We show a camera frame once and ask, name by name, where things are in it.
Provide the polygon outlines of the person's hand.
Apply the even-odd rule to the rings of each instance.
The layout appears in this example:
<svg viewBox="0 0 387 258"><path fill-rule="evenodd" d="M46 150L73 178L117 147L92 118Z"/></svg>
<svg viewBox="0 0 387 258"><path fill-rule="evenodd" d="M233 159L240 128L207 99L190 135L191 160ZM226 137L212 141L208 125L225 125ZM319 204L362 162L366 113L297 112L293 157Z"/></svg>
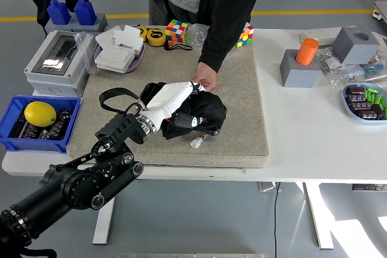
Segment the person's hand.
<svg viewBox="0 0 387 258"><path fill-rule="evenodd" d="M200 62L196 74L191 77L190 81L201 84L207 92L210 92L217 87L218 76L209 65Z"/></svg>

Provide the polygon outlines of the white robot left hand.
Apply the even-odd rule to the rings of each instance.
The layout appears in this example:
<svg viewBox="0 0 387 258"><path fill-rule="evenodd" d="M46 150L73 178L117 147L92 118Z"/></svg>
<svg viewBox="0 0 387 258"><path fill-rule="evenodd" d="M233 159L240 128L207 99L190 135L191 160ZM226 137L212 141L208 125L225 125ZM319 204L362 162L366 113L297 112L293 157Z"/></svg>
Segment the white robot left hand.
<svg viewBox="0 0 387 258"><path fill-rule="evenodd" d="M170 118L191 93L205 90L195 82L168 83L150 100L142 115L151 121L151 129L158 131L162 121Z"/></svg>

